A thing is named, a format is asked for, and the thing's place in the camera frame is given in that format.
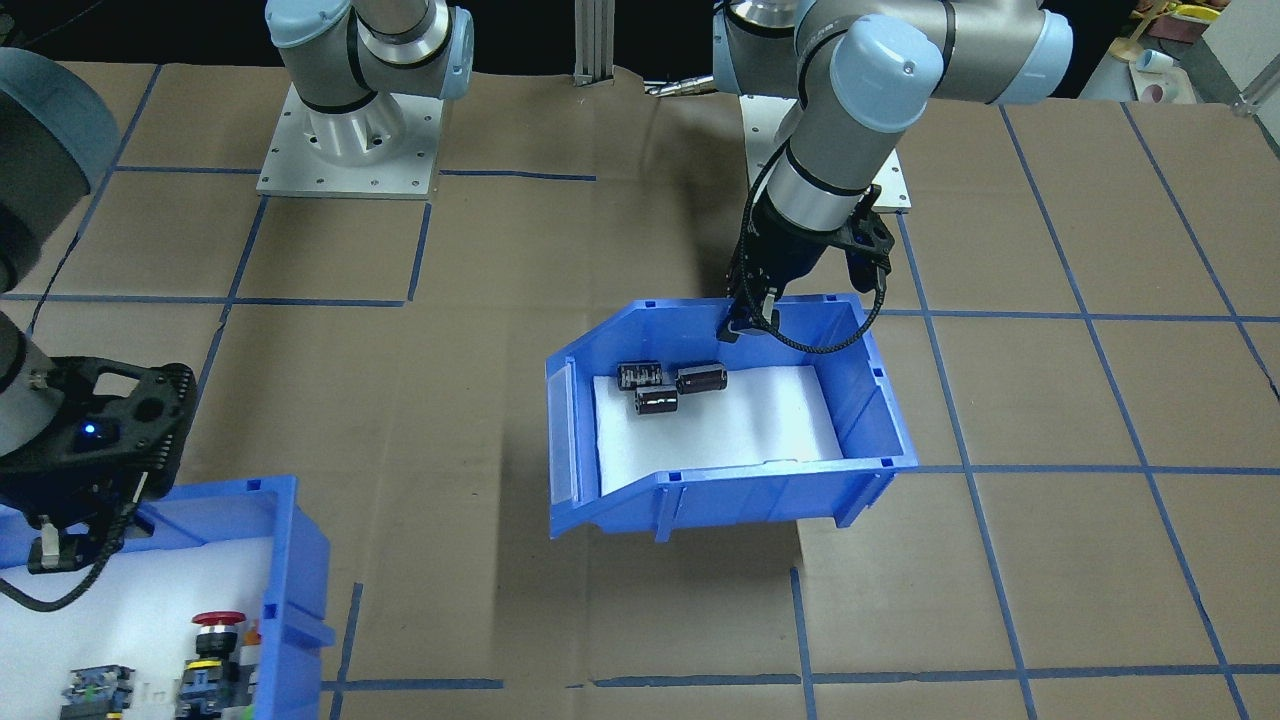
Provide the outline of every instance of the capacitor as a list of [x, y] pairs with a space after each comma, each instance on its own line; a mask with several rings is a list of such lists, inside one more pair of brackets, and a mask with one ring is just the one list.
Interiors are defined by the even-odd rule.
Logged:
[[723, 363], [709, 363], [695, 368], [676, 370], [676, 389], [681, 395], [724, 389], [728, 387], [728, 370]]
[[662, 363], [650, 360], [639, 363], [618, 363], [618, 389], [628, 391], [637, 387], [662, 384]]
[[675, 413], [680, 406], [680, 393], [676, 386], [652, 386], [636, 388], [636, 414], [655, 415]]

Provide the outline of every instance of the white cup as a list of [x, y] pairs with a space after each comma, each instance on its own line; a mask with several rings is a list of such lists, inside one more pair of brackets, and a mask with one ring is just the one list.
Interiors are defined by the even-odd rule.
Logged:
[[1138, 94], [1138, 100], [1143, 102], [1160, 102], [1170, 104], [1178, 97], [1178, 83], [1172, 82], [1167, 77], [1160, 78], [1158, 82], [1153, 82], [1147, 87], [1142, 88]]
[[1167, 73], [1174, 69], [1174, 59], [1164, 53], [1146, 50], [1133, 61], [1133, 67], [1143, 73]]

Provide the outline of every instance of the blue tape line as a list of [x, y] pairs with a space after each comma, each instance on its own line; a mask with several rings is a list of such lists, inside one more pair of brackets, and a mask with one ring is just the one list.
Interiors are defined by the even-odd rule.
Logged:
[[[1144, 474], [1148, 470], [1157, 475], [1252, 475], [1252, 477], [1274, 477], [1280, 475], [1280, 468], [1220, 468], [1220, 466], [1196, 466], [1196, 465], [970, 465], [969, 469], [978, 475], [1000, 475], [1000, 474], [1036, 474], [1036, 473], [1056, 473], [1056, 474], [1088, 474], [1088, 473], [1112, 473], [1112, 474]], [[902, 468], [899, 473], [932, 473], [932, 474], [955, 474], [963, 473], [965, 470], [964, 465], [919, 465], [916, 468]]]
[[[1030, 319], [1030, 320], [1137, 320], [1147, 323], [1280, 323], [1277, 315], [1161, 315], [1139, 313], [1047, 313], [1038, 310], [937, 310], [931, 309], [934, 318], [997, 318], [997, 319]], [[919, 318], [922, 310], [884, 309], [881, 315], [897, 315], [906, 318]]]
[[[40, 295], [29, 292], [13, 292], [4, 296], [5, 300], [40, 300]], [[50, 295], [46, 302], [154, 302], [168, 305], [221, 305], [225, 297], [204, 296], [166, 296], [166, 295]]]
[[[40, 300], [38, 295], [17, 292], [5, 300]], [[225, 305], [227, 297], [182, 295], [50, 295], [49, 302], [136, 302], [155, 305]], [[233, 297], [232, 305], [306, 305], [317, 307], [403, 307], [403, 300], [362, 300], [340, 297]]]
[[1217, 675], [1216, 665], [1120, 665], [1114, 667], [1037, 667], [1027, 673], [1033, 680], [1078, 678], [1152, 678], [1167, 675]]
[[1280, 662], [1231, 665], [1231, 673], [1236, 675], [1280, 675]]
[[808, 720], [818, 720], [818, 698], [813, 692], [813, 664], [809, 660], [809, 628], [804, 619], [804, 592], [800, 571], [791, 569], [791, 607], [796, 615], [796, 641], [800, 646], [800, 684], [804, 687], [804, 712]]
[[595, 176], [572, 176], [563, 173], [531, 173], [526, 170], [440, 170], [442, 176], [454, 176], [463, 178], [532, 178], [532, 179], [559, 179], [595, 182]]
[[248, 237], [244, 240], [244, 250], [241, 251], [239, 263], [236, 265], [236, 274], [232, 277], [232, 286], [227, 291], [227, 297], [223, 299], [223, 313], [218, 318], [218, 329], [214, 331], [214, 338], [209, 343], [209, 352], [205, 355], [205, 366], [200, 370], [200, 384], [197, 387], [196, 395], [196, 409], [200, 409], [200, 401], [205, 397], [205, 388], [209, 387], [209, 375], [214, 370], [214, 360], [218, 357], [218, 348], [223, 345], [223, 333], [227, 331], [227, 322], [230, 319], [232, 307], [236, 305], [236, 293], [239, 291], [241, 281], [244, 279], [244, 269], [248, 266], [250, 255], [253, 254], [253, 245], [257, 242], [257, 232], [262, 227], [262, 217], [266, 214], [266, 201], [268, 197], [262, 196], [257, 202], [257, 213], [253, 215], [253, 224], [248, 228]]
[[933, 670], [924, 673], [818, 673], [819, 685], [884, 684], [884, 683], [975, 683], [984, 680], [1016, 680], [1018, 670]]
[[356, 626], [360, 624], [360, 600], [365, 594], [364, 583], [351, 584], [351, 605], [347, 607], [347, 626], [342, 633], [342, 659], [338, 664], [338, 682], [321, 683], [320, 687], [330, 685], [333, 689], [333, 702], [329, 703], [329, 720], [342, 717], [342, 697], [347, 685], [347, 671], [351, 667], [351, 651], [356, 646]]
[[799, 675], [787, 673], [764, 675], [627, 675], [591, 680], [596, 688], [701, 688], [730, 685], [799, 685]]
[[334, 687], [334, 701], [338, 693], [370, 692], [370, 691], [500, 691], [504, 685], [502, 680], [489, 678], [422, 678], [422, 679], [388, 679], [388, 680], [347, 680], [332, 683]]
[[1147, 154], [1147, 160], [1151, 163], [1151, 169], [1156, 170], [1156, 177], [1160, 178], [1160, 184], [1165, 188], [1165, 195], [1169, 196], [1169, 201], [1174, 205], [1174, 210], [1178, 211], [1178, 219], [1183, 222], [1183, 229], [1187, 231], [1187, 237], [1190, 238], [1192, 245], [1196, 247], [1196, 254], [1199, 255], [1201, 263], [1204, 265], [1204, 270], [1208, 272], [1208, 277], [1213, 281], [1213, 287], [1217, 288], [1217, 295], [1222, 299], [1222, 305], [1226, 306], [1226, 311], [1235, 320], [1235, 328], [1240, 332], [1240, 337], [1244, 338], [1245, 347], [1249, 348], [1249, 354], [1253, 355], [1253, 361], [1258, 364], [1262, 369], [1262, 374], [1266, 375], [1267, 382], [1271, 384], [1271, 392], [1280, 400], [1280, 388], [1276, 387], [1275, 377], [1267, 368], [1266, 361], [1258, 352], [1256, 345], [1253, 345], [1253, 338], [1249, 337], [1249, 331], [1244, 327], [1244, 323], [1239, 322], [1239, 315], [1235, 311], [1235, 304], [1231, 302], [1231, 297], [1226, 295], [1226, 287], [1222, 281], [1219, 279], [1217, 272], [1213, 270], [1213, 264], [1208, 260], [1208, 254], [1204, 252], [1204, 246], [1199, 241], [1199, 236], [1196, 234], [1196, 229], [1192, 228], [1190, 220], [1187, 219], [1187, 213], [1183, 211], [1183, 204], [1178, 201], [1178, 196], [1174, 195], [1174, 187], [1169, 184], [1169, 179], [1165, 177], [1165, 170], [1161, 169], [1160, 163], [1156, 161], [1156, 154], [1151, 151], [1151, 146], [1147, 145], [1147, 138], [1142, 135], [1138, 128], [1138, 122], [1134, 119], [1133, 113], [1129, 111], [1129, 106], [1120, 104], [1120, 110], [1124, 111], [1124, 117], [1129, 120], [1129, 127], [1133, 128], [1133, 135], [1138, 138], [1138, 143], [1142, 145], [1142, 151]]
[[237, 297], [232, 305], [288, 305], [303, 307], [403, 307], [403, 300], [342, 300], [311, 297]]
[[257, 168], [173, 168], [173, 167], [147, 167], [147, 165], [119, 165], [115, 168], [122, 173], [188, 173], [188, 174], [215, 174], [215, 176], [256, 176]]
[[417, 231], [417, 250], [413, 254], [413, 272], [408, 278], [408, 301], [413, 302], [417, 295], [417, 278], [422, 273], [422, 255], [426, 252], [426, 231], [431, 225], [431, 204], [422, 208], [422, 224]]
[[[1009, 138], [1014, 143], [1014, 151], [1018, 152], [1018, 161], [1023, 167], [1023, 174], [1027, 176], [1027, 182], [1032, 188], [1032, 195], [1036, 196], [1036, 204], [1039, 206], [1041, 217], [1044, 219], [1044, 227], [1048, 229], [1050, 240], [1053, 241], [1053, 249], [1057, 251], [1059, 259], [1062, 263], [1062, 270], [1066, 273], [1066, 279], [1071, 286], [1071, 292], [1075, 295], [1075, 301], [1080, 306], [1080, 313], [1087, 315], [1088, 306], [1084, 302], [1084, 295], [1080, 292], [1080, 287], [1075, 281], [1075, 273], [1071, 270], [1071, 265], [1066, 259], [1066, 252], [1064, 251], [1062, 243], [1057, 236], [1057, 228], [1053, 225], [1053, 219], [1048, 214], [1048, 206], [1044, 204], [1044, 197], [1041, 195], [1039, 183], [1036, 182], [1036, 176], [1032, 173], [1027, 155], [1023, 152], [1021, 142], [1019, 142], [1018, 133], [1014, 131], [1014, 123], [1010, 120], [1009, 113], [1004, 106], [1000, 106], [1000, 115], [1005, 122], [1005, 129], [1009, 132]], [[1240, 697], [1240, 691], [1235, 684], [1235, 678], [1231, 675], [1231, 669], [1226, 662], [1226, 653], [1222, 651], [1222, 643], [1219, 641], [1217, 632], [1213, 629], [1213, 621], [1210, 619], [1208, 611], [1204, 609], [1204, 603], [1201, 600], [1199, 587], [1196, 584], [1196, 578], [1187, 561], [1187, 555], [1183, 552], [1181, 541], [1178, 539], [1178, 532], [1174, 529], [1172, 519], [1169, 516], [1169, 509], [1165, 507], [1165, 498], [1161, 496], [1160, 486], [1156, 483], [1156, 475], [1151, 470], [1147, 452], [1142, 446], [1142, 438], [1138, 437], [1138, 428], [1133, 421], [1133, 416], [1129, 414], [1129, 407], [1120, 392], [1120, 384], [1116, 382], [1115, 373], [1111, 370], [1111, 363], [1107, 360], [1106, 350], [1102, 347], [1102, 338], [1098, 336], [1097, 327], [1091, 318], [1084, 319], [1084, 325], [1089, 331], [1089, 340], [1093, 342], [1093, 348], [1098, 355], [1098, 361], [1102, 364], [1102, 372], [1107, 377], [1107, 384], [1111, 387], [1111, 393], [1120, 409], [1120, 416], [1124, 419], [1125, 428], [1129, 432], [1129, 438], [1133, 441], [1134, 451], [1138, 454], [1138, 462], [1142, 465], [1147, 477], [1147, 487], [1151, 489], [1151, 497], [1156, 503], [1156, 510], [1160, 512], [1160, 520], [1165, 525], [1165, 533], [1169, 536], [1169, 543], [1172, 546], [1174, 555], [1178, 557], [1178, 565], [1183, 571], [1183, 579], [1187, 582], [1187, 589], [1192, 593], [1192, 600], [1196, 602], [1196, 611], [1199, 612], [1201, 623], [1204, 625], [1204, 633], [1208, 635], [1210, 644], [1213, 646], [1213, 655], [1217, 657], [1219, 670], [1226, 679], [1226, 687], [1231, 693], [1231, 700], [1235, 702], [1235, 708], [1240, 715], [1240, 720], [1249, 720], [1249, 711], [1244, 707], [1244, 700]]]
[[947, 404], [947, 415], [951, 418], [951, 429], [955, 432], [956, 450], [960, 452], [960, 464], [964, 469], [965, 484], [969, 488], [969, 501], [973, 505], [973, 514], [978, 521], [978, 533], [982, 536], [982, 548], [987, 555], [987, 568], [991, 570], [991, 582], [996, 589], [996, 601], [1000, 603], [1000, 616], [1005, 623], [1005, 633], [1009, 635], [1009, 651], [1014, 657], [1014, 667], [1018, 673], [1018, 685], [1023, 691], [1023, 705], [1027, 707], [1028, 720], [1037, 720], [1036, 698], [1032, 696], [1032, 683], [1027, 675], [1027, 662], [1023, 659], [1023, 647], [1018, 641], [1018, 629], [1014, 625], [1014, 614], [1009, 607], [1009, 596], [1005, 593], [1005, 580], [1000, 573], [1000, 562], [996, 560], [996, 547], [991, 542], [991, 532], [987, 527], [987, 514], [982, 509], [982, 498], [978, 495], [978, 480], [974, 478], [973, 462], [969, 459], [969, 447], [964, 442], [964, 430], [960, 428], [960, 414], [956, 411], [955, 396], [951, 393], [951, 379], [947, 377], [946, 363], [942, 361], [942, 346], [938, 343], [938, 332], [933, 325], [933, 315], [929, 311], [929, 301], [924, 295], [924, 284], [920, 281], [920, 270], [915, 263], [915, 251], [911, 249], [911, 236], [906, 229], [906, 219], [897, 217], [897, 228], [902, 234], [902, 249], [906, 251], [906, 260], [911, 266], [911, 275], [915, 281], [915, 293], [920, 300], [920, 311], [924, 316], [924, 329], [929, 336], [929, 346], [933, 350], [933, 363], [938, 368], [938, 380], [942, 384], [942, 397]]

